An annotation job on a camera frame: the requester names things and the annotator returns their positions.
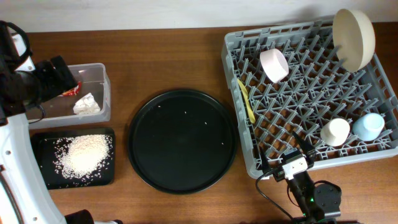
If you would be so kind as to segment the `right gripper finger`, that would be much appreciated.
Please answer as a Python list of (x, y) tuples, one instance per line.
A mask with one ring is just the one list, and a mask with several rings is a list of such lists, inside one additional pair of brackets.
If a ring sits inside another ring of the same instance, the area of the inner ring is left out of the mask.
[(298, 142), (301, 150), (307, 157), (315, 157), (316, 156), (316, 151), (314, 146), (311, 144), (311, 142), (308, 142), (304, 139), (302, 139), (296, 132), (292, 133), (295, 140)]
[(261, 158), (261, 170), (263, 171), (263, 174), (268, 174), (271, 171), (271, 168), (269, 166), (266, 153), (261, 146), (259, 147), (259, 155)]

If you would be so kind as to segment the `red sauce packet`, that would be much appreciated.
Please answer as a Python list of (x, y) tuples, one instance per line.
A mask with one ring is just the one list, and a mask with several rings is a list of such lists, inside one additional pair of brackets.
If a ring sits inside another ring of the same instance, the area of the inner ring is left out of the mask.
[(81, 90), (81, 82), (78, 82), (77, 86), (62, 93), (60, 96), (76, 96)]

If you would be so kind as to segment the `white cup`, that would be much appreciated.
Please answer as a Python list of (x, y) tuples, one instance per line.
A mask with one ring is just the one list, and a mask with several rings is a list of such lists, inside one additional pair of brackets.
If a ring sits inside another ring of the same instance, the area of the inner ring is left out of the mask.
[(345, 119), (335, 118), (322, 127), (320, 137), (329, 146), (340, 146), (347, 140), (349, 132), (349, 123)]

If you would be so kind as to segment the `white napkin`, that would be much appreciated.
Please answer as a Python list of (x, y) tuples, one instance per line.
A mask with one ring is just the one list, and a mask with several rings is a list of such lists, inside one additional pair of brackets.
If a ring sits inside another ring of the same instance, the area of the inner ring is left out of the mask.
[(81, 99), (79, 99), (74, 107), (73, 112), (75, 114), (92, 114), (100, 112), (100, 107), (94, 99), (91, 93), (88, 93)]

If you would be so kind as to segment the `yellow plastic knife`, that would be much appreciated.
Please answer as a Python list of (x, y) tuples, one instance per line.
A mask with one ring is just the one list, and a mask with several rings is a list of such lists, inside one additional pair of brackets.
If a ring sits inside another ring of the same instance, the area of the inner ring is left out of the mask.
[(246, 104), (246, 109), (247, 109), (247, 112), (248, 112), (249, 120), (250, 120), (250, 122), (252, 124), (254, 124), (256, 122), (256, 119), (255, 119), (253, 110), (251, 108), (251, 104), (249, 102), (247, 89), (246, 89), (246, 87), (244, 86), (244, 84), (242, 83), (241, 80), (237, 79), (237, 81), (238, 81), (238, 85), (239, 85), (239, 87), (240, 87), (240, 89), (242, 91), (242, 94), (243, 94), (243, 98), (244, 98), (244, 101), (245, 101), (245, 104)]

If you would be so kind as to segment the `light blue cup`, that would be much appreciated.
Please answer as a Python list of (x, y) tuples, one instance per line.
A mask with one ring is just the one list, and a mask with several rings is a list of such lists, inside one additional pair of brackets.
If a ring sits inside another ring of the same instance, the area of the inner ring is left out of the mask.
[(380, 135), (384, 125), (385, 121), (381, 115), (369, 113), (360, 117), (353, 124), (353, 133), (357, 135), (360, 140), (372, 141)]

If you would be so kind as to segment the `rice grains pile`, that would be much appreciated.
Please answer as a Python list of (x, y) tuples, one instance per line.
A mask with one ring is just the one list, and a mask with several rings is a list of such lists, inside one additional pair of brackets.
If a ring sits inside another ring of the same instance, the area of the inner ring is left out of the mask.
[(101, 177), (110, 166), (113, 138), (109, 134), (64, 137), (53, 143), (55, 172), (65, 179), (84, 182)]

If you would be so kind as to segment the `pink bowl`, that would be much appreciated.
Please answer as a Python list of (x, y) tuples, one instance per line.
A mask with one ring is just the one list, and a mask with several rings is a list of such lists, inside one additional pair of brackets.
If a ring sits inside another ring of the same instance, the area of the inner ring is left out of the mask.
[(289, 66), (278, 49), (270, 49), (260, 53), (260, 63), (269, 80), (277, 83), (289, 74)]

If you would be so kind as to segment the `cream shallow bowl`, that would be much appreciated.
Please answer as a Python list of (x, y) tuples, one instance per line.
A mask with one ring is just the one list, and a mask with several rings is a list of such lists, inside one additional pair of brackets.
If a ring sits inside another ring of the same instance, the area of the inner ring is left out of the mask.
[(333, 43), (343, 68), (356, 72), (372, 59), (376, 36), (369, 17), (362, 11), (340, 9), (333, 18)]

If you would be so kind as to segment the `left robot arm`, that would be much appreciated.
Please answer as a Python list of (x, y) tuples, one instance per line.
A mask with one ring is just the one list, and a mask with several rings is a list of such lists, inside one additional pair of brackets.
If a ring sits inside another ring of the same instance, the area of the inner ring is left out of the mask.
[(33, 64), (27, 34), (1, 21), (1, 223), (94, 223), (62, 215), (34, 157), (26, 112), (77, 86), (61, 56)]

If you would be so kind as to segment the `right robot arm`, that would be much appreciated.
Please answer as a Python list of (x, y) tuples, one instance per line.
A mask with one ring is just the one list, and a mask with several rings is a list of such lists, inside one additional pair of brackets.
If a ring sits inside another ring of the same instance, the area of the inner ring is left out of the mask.
[(275, 181), (287, 183), (288, 197), (294, 197), (303, 216), (294, 218), (273, 200), (270, 202), (285, 213), (293, 223), (336, 223), (341, 215), (342, 190), (339, 186), (325, 180), (314, 182), (307, 170), (315, 163), (315, 148), (309, 141), (293, 133), (300, 148), (282, 154), (282, 163), (272, 168), (263, 149), (259, 149), (263, 174), (256, 183), (265, 177), (273, 176)]

